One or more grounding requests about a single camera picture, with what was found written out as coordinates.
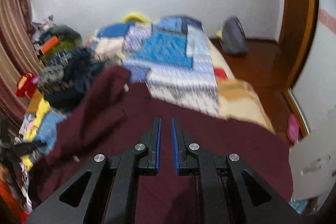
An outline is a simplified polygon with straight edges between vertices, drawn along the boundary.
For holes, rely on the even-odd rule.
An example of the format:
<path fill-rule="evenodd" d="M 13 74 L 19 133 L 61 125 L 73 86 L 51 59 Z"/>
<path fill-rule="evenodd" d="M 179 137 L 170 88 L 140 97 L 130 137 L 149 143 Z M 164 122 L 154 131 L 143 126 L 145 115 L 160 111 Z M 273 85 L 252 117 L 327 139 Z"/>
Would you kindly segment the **maroon button shirt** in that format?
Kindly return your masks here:
<path fill-rule="evenodd" d="M 252 122 L 219 119 L 153 98 L 130 71 L 115 66 L 96 76 L 79 106 L 56 126 L 52 150 L 29 171 L 29 198 L 38 208 L 86 163 L 102 154 L 119 155 L 158 131 L 154 158 L 158 174 L 139 178 L 136 223 L 198 223 L 195 180 L 175 167 L 172 121 L 210 152 L 238 154 L 284 200 L 293 193 L 289 149 Z"/>

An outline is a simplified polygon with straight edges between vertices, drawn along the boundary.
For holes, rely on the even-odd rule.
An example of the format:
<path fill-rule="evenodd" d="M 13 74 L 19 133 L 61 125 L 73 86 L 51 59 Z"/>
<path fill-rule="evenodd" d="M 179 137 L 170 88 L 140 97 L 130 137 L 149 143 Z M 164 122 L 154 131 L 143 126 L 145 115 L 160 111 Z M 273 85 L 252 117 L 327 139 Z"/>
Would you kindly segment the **teal patterned cloth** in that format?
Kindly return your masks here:
<path fill-rule="evenodd" d="M 298 213 L 302 214 L 308 206 L 308 200 L 290 201 L 289 205 Z"/>

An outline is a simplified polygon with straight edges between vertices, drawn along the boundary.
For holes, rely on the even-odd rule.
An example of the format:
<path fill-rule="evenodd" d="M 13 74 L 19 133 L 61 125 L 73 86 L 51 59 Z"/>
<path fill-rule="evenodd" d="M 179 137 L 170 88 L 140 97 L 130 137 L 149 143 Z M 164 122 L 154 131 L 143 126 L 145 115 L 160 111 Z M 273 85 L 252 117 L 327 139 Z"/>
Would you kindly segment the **colour block plush blanket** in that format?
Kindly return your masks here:
<path fill-rule="evenodd" d="M 236 79 L 220 51 L 210 43 L 211 59 L 218 88 L 219 117 L 259 124 L 275 133 L 251 84 Z"/>

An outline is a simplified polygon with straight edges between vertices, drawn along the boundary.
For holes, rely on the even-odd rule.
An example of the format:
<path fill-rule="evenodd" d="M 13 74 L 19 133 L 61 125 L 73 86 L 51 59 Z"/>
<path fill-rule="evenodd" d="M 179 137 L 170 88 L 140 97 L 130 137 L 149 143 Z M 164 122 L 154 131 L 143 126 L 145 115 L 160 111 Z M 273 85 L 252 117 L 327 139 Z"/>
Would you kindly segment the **pink clog shoe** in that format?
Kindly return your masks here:
<path fill-rule="evenodd" d="M 287 137 L 290 142 L 295 143 L 299 140 L 299 122 L 296 119 L 294 114 L 291 114 L 288 118 L 288 129 L 287 129 Z"/>

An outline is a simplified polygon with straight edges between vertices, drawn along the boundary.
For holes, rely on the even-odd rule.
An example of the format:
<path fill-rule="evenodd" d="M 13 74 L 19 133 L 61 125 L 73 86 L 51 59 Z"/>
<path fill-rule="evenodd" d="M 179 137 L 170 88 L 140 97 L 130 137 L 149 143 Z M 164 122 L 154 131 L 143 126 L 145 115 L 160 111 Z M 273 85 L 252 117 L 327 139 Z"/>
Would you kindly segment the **yellow printed t-shirt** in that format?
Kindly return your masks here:
<path fill-rule="evenodd" d="M 37 110 L 34 113 L 25 114 L 22 126 L 19 130 L 19 134 L 22 135 L 23 141 L 30 143 L 35 140 L 38 135 L 39 129 L 42 125 L 42 121 L 46 114 L 51 110 L 49 102 L 44 98 L 38 103 Z M 27 172 L 36 164 L 42 157 L 42 154 L 37 151 L 33 151 L 31 154 L 21 157 L 23 166 Z"/>

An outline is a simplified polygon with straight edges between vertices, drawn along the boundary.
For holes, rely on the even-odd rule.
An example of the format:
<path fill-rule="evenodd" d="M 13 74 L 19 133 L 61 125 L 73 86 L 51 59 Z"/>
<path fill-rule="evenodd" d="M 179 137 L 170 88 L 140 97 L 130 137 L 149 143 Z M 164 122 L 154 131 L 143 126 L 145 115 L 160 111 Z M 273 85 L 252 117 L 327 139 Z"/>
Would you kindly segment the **navy patterned folded garment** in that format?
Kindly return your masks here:
<path fill-rule="evenodd" d="M 61 51 L 42 70 L 38 89 L 52 108 L 71 111 L 104 67 L 88 48 Z"/>

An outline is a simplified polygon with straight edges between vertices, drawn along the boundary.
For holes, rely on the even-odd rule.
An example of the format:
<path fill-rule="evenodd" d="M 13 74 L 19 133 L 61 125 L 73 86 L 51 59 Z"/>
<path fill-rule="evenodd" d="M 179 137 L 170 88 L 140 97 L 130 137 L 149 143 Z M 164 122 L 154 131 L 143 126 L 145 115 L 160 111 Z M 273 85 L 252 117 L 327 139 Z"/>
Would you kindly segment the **white sliding wardrobe door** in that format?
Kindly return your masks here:
<path fill-rule="evenodd" d="M 311 48 L 291 89 L 308 133 L 335 108 L 335 0 L 318 0 Z"/>

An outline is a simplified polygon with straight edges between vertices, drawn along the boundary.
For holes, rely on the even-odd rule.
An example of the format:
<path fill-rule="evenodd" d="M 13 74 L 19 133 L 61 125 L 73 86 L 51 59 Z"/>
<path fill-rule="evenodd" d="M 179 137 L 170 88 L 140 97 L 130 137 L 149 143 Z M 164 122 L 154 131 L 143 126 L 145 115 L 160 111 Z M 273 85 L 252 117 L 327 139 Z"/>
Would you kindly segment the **red plush toy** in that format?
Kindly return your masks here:
<path fill-rule="evenodd" d="M 15 95 L 19 98 L 28 97 L 31 99 L 37 89 L 39 77 L 32 72 L 24 73 L 17 82 Z"/>

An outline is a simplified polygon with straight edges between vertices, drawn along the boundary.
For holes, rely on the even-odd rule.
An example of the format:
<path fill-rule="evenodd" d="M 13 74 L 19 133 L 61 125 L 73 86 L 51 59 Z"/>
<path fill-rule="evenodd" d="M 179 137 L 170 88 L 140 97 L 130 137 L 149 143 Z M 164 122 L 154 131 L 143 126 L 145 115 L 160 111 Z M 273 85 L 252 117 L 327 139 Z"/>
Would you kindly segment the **blue patchwork quilt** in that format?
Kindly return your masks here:
<path fill-rule="evenodd" d="M 86 45 L 98 61 L 129 70 L 131 82 L 146 83 L 153 98 L 219 115 L 209 39 L 199 20 L 175 15 L 114 23 L 96 30 Z"/>

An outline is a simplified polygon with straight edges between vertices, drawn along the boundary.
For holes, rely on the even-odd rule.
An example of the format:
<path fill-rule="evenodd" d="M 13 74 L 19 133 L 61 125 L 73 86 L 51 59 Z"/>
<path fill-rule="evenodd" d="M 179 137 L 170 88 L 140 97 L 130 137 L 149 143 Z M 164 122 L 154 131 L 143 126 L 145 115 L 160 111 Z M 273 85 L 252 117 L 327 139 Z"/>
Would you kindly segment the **grey purple backpack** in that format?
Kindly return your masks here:
<path fill-rule="evenodd" d="M 236 56 L 248 53 L 249 48 L 242 24 L 236 16 L 225 20 L 220 33 L 222 34 L 222 50 L 226 55 Z"/>

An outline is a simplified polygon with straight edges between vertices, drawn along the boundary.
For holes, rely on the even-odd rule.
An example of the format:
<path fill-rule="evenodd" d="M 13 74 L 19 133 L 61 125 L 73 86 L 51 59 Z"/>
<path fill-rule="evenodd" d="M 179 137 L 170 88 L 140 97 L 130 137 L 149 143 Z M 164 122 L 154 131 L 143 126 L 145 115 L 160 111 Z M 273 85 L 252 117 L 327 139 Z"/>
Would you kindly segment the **orange box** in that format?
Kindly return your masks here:
<path fill-rule="evenodd" d="M 44 55 L 58 44 L 59 44 L 59 38 L 57 36 L 52 36 L 40 47 L 39 52 L 41 55 Z"/>

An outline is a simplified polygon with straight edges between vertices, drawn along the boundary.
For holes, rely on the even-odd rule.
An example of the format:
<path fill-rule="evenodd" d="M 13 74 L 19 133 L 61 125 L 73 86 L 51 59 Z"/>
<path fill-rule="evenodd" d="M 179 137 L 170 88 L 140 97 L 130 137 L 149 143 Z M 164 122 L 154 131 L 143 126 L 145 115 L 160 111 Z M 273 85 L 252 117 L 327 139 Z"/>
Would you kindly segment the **striped red curtain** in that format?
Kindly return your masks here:
<path fill-rule="evenodd" d="M 43 69 L 31 42 L 31 20 L 30 0 L 1 0 L 1 115 L 13 128 L 20 128 L 28 104 L 15 95 L 17 82 Z"/>

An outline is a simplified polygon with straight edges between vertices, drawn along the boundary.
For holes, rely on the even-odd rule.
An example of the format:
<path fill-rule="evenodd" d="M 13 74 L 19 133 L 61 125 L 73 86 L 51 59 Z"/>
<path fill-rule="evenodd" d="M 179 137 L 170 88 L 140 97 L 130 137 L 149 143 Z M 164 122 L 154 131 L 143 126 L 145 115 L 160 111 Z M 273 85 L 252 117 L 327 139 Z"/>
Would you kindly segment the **grey green pillow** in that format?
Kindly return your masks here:
<path fill-rule="evenodd" d="M 60 40 L 81 40 L 81 35 L 67 25 L 56 26 L 50 30 L 51 36 L 56 36 Z"/>

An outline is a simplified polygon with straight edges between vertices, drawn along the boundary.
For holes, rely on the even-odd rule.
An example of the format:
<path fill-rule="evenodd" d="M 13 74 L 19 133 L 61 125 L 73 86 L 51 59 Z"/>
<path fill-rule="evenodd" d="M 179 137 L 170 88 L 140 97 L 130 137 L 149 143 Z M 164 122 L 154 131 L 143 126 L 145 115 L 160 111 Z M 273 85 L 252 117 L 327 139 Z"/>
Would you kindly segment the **yellow plastic hoop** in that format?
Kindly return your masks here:
<path fill-rule="evenodd" d="M 140 23 L 143 23 L 143 24 L 151 23 L 150 20 L 148 20 L 146 17 L 144 17 L 143 15 L 141 15 L 140 13 L 137 13 L 137 12 L 130 12 L 130 13 L 126 14 L 123 17 L 122 22 L 123 23 L 140 22 Z"/>

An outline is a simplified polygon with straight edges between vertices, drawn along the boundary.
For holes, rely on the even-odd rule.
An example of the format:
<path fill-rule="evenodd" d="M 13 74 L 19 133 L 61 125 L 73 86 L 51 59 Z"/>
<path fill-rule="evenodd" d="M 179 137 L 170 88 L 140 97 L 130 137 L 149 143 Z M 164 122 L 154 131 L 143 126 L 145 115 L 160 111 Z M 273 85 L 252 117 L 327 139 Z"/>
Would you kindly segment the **brown wooden door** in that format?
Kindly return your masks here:
<path fill-rule="evenodd" d="M 309 55 L 318 18 L 319 0 L 284 0 L 279 46 L 290 71 L 285 89 L 294 87 Z"/>

